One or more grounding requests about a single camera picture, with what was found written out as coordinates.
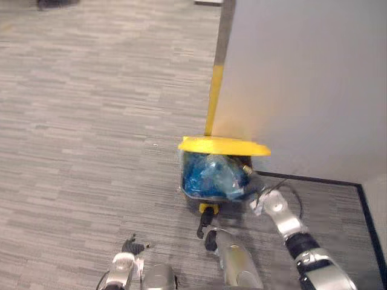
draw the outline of blue trash bag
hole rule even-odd
[[[233,201],[242,197],[248,182],[241,166],[228,156],[184,152],[182,186],[190,197]]]

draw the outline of gray carpet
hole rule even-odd
[[[179,190],[177,144],[204,130],[220,16],[192,2],[38,12],[1,0],[0,289],[94,289],[133,232],[155,244],[145,268],[170,263],[181,286],[221,283]],[[382,289],[355,188],[291,183],[320,244],[359,289]],[[266,289],[300,289],[267,216],[216,222],[245,241]]]

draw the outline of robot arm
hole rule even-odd
[[[303,290],[356,290],[344,270],[321,248],[308,228],[294,215],[278,190],[267,190],[250,204],[253,211],[261,209],[271,217],[296,262]]]

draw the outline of yellow lid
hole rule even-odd
[[[271,154],[269,148],[255,142],[213,136],[183,137],[183,142],[178,148],[189,152],[221,155],[269,156]]]

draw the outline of black cable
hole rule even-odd
[[[303,204],[302,204],[302,200],[301,200],[301,198],[300,198],[300,196],[299,196],[297,190],[296,190],[293,186],[291,186],[290,184],[284,184],[284,183],[283,183],[285,180],[283,180],[281,183],[279,183],[279,184],[278,184],[275,188],[273,188],[273,189],[280,189],[281,187],[286,187],[286,188],[290,189],[291,193],[296,197],[296,199],[297,199],[297,201],[298,201],[298,203],[299,203],[299,205],[300,205],[300,214],[299,214],[299,217],[300,217],[300,219],[302,219],[302,216],[304,215],[304,206],[303,206]]]
[[[107,270],[107,271],[102,275],[101,280],[99,280],[99,282],[98,282],[98,285],[97,285],[97,287],[96,287],[96,290],[99,290],[99,286],[101,285],[102,280],[106,277],[107,274],[109,274],[109,272],[110,272],[110,271]]]

